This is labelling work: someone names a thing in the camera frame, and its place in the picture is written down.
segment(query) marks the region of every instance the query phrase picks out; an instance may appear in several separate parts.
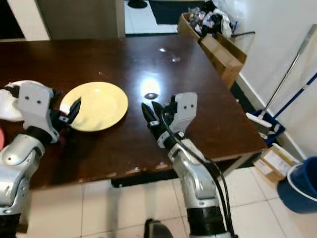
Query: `red object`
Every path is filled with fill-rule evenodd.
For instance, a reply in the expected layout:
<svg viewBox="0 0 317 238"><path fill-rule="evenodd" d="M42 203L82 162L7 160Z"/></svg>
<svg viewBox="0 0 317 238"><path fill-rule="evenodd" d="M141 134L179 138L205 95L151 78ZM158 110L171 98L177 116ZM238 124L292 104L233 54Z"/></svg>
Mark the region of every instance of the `red object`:
<svg viewBox="0 0 317 238"><path fill-rule="evenodd" d="M0 127L0 150L4 148L4 132Z"/></svg>

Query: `table surface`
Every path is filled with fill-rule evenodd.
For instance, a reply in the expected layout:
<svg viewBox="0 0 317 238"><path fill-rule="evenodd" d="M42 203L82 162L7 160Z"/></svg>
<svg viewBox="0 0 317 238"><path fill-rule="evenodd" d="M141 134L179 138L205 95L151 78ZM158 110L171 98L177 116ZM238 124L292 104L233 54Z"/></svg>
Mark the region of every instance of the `table surface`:
<svg viewBox="0 0 317 238"><path fill-rule="evenodd" d="M100 132L71 130L46 149L31 188L122 178L171 168L147 128L141 103L146 93L165 103L182 92L198 94L197 116L187 135L210 159L265 148L197 42L190 36L159 36L106 41L43 41L0 44L0 86L35 80L64 94L87 82L110 82L128 96L125 117ZM0 120L7 138L22 123Z"/></svg>

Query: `black cable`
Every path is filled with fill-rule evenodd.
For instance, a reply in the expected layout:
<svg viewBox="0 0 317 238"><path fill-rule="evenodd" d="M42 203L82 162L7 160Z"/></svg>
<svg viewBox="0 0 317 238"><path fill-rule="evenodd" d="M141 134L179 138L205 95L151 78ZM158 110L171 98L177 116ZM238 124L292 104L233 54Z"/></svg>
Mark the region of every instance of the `black cable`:
<svg viewBox="0 0 317 238"><path fill-rule="evenodd" d="M207 159L205 156L204 158L211 162L211 164L217 169L217 171L219 172L220 174L220 177L223 181L223 185L224 185L224 189L225 189L225 194L226 194L226 202L227 202L227 205L225 203L225 200L224 200L224 196L223 196L223 192L222 192L222 188L219 184L219 181L218 179L214 176L213 174L213 171L211 171L209 169L209 167L207 166L207 163L205 161L203 161L198 155L196 155L191 149L189 149L186 145L184 145L178 138L175 137L174 133L171 131L171 129L169 128L168 124L166 123L166 120L165 120L165 111L163 110L161 113L160 113L160 120L163 122L163 125L164 127L166 128L168 134L175 140L176 143L178 143L187 153L189 153L190 155L192 155L193 157L195 157L206 169L207 171L210 173L212 179L214 180L215 182L215 185L218 189L218 192L219 192L219 196L220 196L220 199L221 199L221 202L222 202L222 207L223 207L223 212L224 212L224 216L225 216L225 220L226 220L226 225L227 225L227 228L229 230L229 232L231 233L232 236L235 235L234 233L234 229L233 229L233 224L232 224L232 217L231 217L231 211L230 211L230 201L229 201L229 194L228 194L228 187L227 187L227 184L226 184L226 181L225 181L225 178L223 176L223 173L222 171L220 170L220 168L217 166L217 164L212 161L212 160L209 160Z"/></svg>

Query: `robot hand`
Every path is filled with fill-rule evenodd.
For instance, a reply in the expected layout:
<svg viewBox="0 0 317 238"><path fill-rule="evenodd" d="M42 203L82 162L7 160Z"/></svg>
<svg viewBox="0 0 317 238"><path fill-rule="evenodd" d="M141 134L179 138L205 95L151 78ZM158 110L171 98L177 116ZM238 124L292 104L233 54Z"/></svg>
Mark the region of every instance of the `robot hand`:
<svg viewBox="0 0 317 238"><path fill-rule="evenodd" d="M45 146L56 143L59 133L74 121L81 99L73 103L65 117L53 109L61 94L50 88L24 83L4 89L18 98L17 107L25 129L0 151L0 237L14 238L30 179L39 166Z"/></svg>
<svg viewBox="0 0 317 238"><path fill-rule="evenodd" d="M231 238L232 223L224 209L226 225L220 211L216 189L219 182L207 168L208 161L190 139L184 135L187 126L196 116L197 94L181 93L171 98L165 107L152 101L153 109L142 103L142 112L148 128L160 148L166 148L173 168L180 178L187 209L191 238Z"/></svg>

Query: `white tile floor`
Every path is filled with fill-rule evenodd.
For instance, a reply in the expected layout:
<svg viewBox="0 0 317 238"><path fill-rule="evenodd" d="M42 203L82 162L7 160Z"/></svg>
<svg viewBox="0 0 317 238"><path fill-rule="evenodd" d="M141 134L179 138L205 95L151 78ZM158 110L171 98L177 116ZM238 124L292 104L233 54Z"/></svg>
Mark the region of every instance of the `white tile floor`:
<svg viewBox="0 0 317 238"><path fill-rule="evenodd" d="M176 33L177 25L157 25L150 4L143 9L131 8L125 1L125 33Z"/></svg>
<svg viewBox="0 0 317 238"><path fill-rule="evenodd" d="M240 238L315 238L317 214L288 210L276 185L255 168L227 177ZM32 193L29 232L19 238L141 238L147 218L163 220L175 238L189 235L179 180L112 188L109 181Z"/></svg>

